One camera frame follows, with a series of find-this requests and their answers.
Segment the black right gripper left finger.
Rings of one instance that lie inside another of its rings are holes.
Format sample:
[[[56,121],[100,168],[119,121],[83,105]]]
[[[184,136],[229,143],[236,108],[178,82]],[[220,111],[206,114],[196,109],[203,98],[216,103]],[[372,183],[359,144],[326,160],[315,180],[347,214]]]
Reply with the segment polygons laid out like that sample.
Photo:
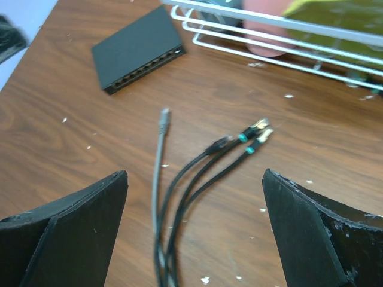
[[[128,191],[121,170],[1,220],[1,286],[104,286]]]

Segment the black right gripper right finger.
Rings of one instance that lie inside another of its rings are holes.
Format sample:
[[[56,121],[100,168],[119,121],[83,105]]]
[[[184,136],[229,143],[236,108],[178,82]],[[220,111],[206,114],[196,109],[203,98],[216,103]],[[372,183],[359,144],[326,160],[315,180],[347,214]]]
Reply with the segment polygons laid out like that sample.
[[[287,286],[382,286],[382,216],[266,169],[263,193]]]

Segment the black network switch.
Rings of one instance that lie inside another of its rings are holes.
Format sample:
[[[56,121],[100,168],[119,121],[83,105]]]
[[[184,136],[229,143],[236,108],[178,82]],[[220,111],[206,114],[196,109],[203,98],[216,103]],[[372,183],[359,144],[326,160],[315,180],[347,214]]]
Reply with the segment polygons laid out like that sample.
[[[99,85],[108,95],[186,53],[163,5],[96,44],[91,51]]]

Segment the yellow-green dotted plate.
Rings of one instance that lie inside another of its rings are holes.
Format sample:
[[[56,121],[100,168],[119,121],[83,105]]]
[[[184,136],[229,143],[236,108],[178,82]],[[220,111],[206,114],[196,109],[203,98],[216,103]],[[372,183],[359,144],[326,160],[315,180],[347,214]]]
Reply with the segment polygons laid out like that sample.
[[[382,35],[382,1],[293,1],[282,14],[285,18],[323,26]],[[382,41],[362,44],[290,29],[299,41],[382,59]]]

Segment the pink cup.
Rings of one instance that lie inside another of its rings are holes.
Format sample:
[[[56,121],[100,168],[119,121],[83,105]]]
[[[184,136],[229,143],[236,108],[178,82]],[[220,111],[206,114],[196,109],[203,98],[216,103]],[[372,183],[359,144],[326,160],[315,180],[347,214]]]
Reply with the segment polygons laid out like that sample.
[[[291,0],[244,0],[242,1],[242,8],[247,11],[282,16],[283,12],[288,8],[288,6],[291,3]],[[271,34],[274,36],[283,36],[286,38],[289,37],[288,32],[284,28],[267,25],[264,23],[251,22],[249,20],[245,20],[244,28],[256,32]],[[246,35],[245,37],[255,41],[278,45],[285,48],[295,48],[293,44],[272,40],[269,37],[262,38],[254,35]],[[273,50],[258,45],[247,44],[247,47],[250,50],[250,52],[263,57],[278,57],[285,54],[285,52],[283,51]]]

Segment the grey-blue mug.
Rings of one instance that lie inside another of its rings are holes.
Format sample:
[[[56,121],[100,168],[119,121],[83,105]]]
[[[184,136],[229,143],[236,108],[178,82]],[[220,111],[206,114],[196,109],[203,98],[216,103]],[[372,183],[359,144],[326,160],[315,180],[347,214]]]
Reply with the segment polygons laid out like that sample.
[[[242,8],[242,0],[200,0],[199,2],[226,8]],[[220,12],[210,13],[205,11],[197,11],[196,14],[200,20],[214,22],[222,25],[238,26],[241,23],[240,19],[223,16]]]

